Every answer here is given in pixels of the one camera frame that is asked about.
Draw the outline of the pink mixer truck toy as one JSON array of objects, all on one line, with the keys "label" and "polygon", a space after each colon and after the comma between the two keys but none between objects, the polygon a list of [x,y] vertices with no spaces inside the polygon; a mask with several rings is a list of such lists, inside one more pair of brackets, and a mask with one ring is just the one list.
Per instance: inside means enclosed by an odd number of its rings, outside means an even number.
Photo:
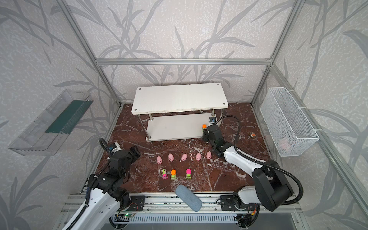
[{"label": "pink mixer truck toy", "polygon": [[186,170],[186,179],[187,179],[187,180],[191,180],[191,179],[192,179],[192,176],[191,176],[191,170],[190,170],[190,169],[187,169],[187,170]]}]

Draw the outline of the pink green truck toy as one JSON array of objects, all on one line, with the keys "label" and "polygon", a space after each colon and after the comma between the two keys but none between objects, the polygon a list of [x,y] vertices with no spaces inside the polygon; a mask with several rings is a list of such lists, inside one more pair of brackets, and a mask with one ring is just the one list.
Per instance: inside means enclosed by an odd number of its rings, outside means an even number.
[{"label": "pink green truck toy", "polygon": [[167,172],[166,172],[166,170],[165,170],[165,169],[162,169],[162,170],[161,170],[161,173],[162,173],[162,179],[163,179],[163,180],[168,179],[168,175],[167,175]]}]

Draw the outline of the orange mixer truck toy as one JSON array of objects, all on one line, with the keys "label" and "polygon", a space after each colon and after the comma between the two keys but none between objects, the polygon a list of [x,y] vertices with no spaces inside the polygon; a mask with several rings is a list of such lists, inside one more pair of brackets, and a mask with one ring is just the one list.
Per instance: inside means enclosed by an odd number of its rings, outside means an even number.
[{"label": "orange mixer truck toy", "polygon": [[175,169],[171,170],[171,180],[176,180],[176,170]]}]

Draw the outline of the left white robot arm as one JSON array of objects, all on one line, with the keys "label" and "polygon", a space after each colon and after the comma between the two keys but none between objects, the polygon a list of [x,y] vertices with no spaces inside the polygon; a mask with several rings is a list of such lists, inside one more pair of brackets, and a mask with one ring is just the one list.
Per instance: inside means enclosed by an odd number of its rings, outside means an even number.
[{"label": "left white robot arm", "polygon": [[122,185],[130,179],[130,167],[141,153],[137,146],[121,149],[118,143],[107,144],[99,139],[108,153],[108,163],[99,174],[91,174],[84,203],[78,208],[64,230],[100,230],[117,211],[130,206],[129,191]]}]

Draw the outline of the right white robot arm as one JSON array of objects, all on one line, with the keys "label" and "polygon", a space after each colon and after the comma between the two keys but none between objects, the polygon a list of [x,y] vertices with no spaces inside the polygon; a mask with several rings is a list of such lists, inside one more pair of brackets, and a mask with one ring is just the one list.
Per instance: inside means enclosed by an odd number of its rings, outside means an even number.
[{"label": "right white robot arm", "polygon": [[[227,142],[222,135],[218,123],[224,118],[234,118],[238,123],[234,143]],[[212,151],[253,179],[253,186],[244,186],[233,192],[234,206],[243,210],[247,205],[255,204],[257,207],[264,206],[267,210],[274,211],[279,206],[298,203],[304,195],[300,180],[281,169],[277,162],[265,162],[240,150],[236,144],[240,129],[240,120],[233,115],[225,115],[219,119],[211,116],[209,124],[202,127],[202,139],[211,144]]]}]

